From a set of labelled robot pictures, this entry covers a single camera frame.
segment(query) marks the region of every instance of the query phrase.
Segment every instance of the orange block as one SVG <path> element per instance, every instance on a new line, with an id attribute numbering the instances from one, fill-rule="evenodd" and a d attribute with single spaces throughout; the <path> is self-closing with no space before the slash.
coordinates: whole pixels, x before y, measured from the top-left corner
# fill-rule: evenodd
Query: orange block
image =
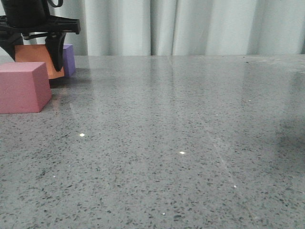
<path id="1" fill-rule="evenodd" d="M 49 79 L 63 77 L 63 68 L 60 72 L 56 71 L 51 56 L 44 44 L 16 45 L 16 62 L 46 62 Z"/>

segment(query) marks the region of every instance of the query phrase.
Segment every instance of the pink cube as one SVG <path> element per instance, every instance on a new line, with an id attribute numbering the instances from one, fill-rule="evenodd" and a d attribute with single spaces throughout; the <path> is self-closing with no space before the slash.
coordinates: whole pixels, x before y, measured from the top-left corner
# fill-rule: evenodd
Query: pink cube
<path id="1" fill-rule="evenodd" d="M 45 62 L 0 65 L 0 114 L 40 112 L 50 99 Z"/>

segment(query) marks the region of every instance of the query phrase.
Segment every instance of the curtain fold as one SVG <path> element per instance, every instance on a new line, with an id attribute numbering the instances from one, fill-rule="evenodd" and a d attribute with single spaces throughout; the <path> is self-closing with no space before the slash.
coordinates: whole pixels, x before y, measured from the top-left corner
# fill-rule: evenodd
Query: curtain fold
<path id="1" fill-rule="evenodd" d="M 305 38 L 304 0 L 64 0 L 50 9 L 81 20 L 65 42 L 76 55 L 299 54 Z"/>

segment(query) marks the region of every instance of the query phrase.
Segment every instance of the cable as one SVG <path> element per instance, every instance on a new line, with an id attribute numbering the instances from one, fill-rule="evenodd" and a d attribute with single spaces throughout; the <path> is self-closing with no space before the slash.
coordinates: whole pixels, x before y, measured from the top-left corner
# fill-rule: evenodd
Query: cable
<path id="1" fill-rule="evenodd" d="M 55 5 L 54 2 L 53 2 L 52 0 L 47 0 L 47 1 L 48 1 L 48 3 L 49 3 L 52 7 L 54 7 L 54 8 L 60 7 L 60 6 L 63 5 L 63 0 L 58 0 L 58 4 L 57 4 L 57 5 Z"/>

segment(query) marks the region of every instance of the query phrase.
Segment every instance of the speckled stone surface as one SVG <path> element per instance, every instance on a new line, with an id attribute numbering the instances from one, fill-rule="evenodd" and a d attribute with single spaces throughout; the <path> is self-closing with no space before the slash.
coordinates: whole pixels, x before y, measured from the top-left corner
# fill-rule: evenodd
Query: speckled stone surface
<path id="1" fill-rule="evenodd" d="M 304 55 L 75 60 L 0 115 L 1 229 L 304 228 Z"/>

